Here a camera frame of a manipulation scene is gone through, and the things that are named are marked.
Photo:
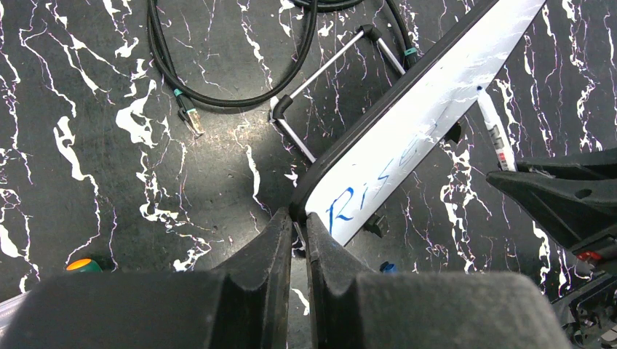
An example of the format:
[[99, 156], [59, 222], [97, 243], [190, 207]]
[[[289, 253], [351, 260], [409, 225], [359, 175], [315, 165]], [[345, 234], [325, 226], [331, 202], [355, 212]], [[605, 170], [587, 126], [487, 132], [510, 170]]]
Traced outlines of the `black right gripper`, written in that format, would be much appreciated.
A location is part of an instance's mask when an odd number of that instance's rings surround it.
[[552, 302], [566, 339], [571, 348], [615, 348], [616, 149], [523, 158], [516, 165], [519, 172], [491, 172], [487, 181], [591, 273]]

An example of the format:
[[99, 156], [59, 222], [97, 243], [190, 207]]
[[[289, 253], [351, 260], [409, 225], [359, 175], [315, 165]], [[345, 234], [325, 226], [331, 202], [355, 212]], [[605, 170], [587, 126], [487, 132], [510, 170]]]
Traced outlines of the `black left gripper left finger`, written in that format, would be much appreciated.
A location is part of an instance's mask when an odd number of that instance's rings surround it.
[[3, 348], [284, 348], [292, 220], [279, 209], [210, 270], [67, 273], [18, 308]]

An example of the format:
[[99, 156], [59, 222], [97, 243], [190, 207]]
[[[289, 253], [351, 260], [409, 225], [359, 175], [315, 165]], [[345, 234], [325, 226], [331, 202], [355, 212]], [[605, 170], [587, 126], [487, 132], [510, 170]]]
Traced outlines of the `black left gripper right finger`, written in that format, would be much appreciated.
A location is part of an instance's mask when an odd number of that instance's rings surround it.
[[314, 348], [569, 348], [548, 300], [518, 273], [379, 273], [306, 221]]

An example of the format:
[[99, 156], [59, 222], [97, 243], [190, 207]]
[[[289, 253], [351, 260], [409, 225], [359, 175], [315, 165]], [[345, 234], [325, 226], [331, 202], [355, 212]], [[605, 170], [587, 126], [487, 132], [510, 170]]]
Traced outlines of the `blue marker cap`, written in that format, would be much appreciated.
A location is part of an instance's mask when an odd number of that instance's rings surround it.
[[388, 261], [383, 262], [380, 267], [379, 267], [379, 271], [381, 273], [396, 273], [397, 272], [397, 267], [394, 263], [390, 263]]

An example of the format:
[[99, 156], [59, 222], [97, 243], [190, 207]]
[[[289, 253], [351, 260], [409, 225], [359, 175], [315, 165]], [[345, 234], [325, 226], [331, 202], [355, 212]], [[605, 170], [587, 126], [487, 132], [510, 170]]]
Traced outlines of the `white whiteboard marker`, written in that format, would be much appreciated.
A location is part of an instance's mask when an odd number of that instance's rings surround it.
[[493, 100], [482, 86], [477, 86], [477, 103], [489, 132], [493, 148], [502, 171], [516, 172], [514, 151], [506, 136], [501, 119], [495, 109]]

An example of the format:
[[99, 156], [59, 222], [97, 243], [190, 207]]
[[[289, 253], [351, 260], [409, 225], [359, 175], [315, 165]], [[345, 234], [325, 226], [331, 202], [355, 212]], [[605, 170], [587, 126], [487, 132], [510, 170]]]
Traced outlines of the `white whiteboard black frame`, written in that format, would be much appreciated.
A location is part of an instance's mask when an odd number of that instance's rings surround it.
[[488, 87], [544, 6], [479, 1], [320, 156], [292, 195], [347, 244]]

